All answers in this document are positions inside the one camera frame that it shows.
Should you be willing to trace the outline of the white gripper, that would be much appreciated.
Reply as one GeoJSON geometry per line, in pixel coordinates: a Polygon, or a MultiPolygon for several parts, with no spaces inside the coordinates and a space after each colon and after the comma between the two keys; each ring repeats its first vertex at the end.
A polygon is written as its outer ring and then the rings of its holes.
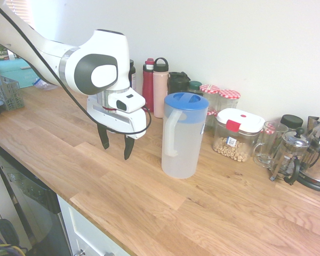
{"type": "Polygon", "coordinates": [[[146,128],[146,113],[142,109],[138,109],[131,113],[126,113],[121,110],[108,112],[98,102],[97,98],[92,95],[87,98],[87,112],[100,124],[97,125],[98,134],[104,149],[109,148],[109,138],[107,136],[107,128],[113,129],[124,134],[134,133],[132,135],[125,135],[125,149],[124,159],[129,159],[135,139],[139,139],[145,135],[145,131],[141,130],[146,128]]]}

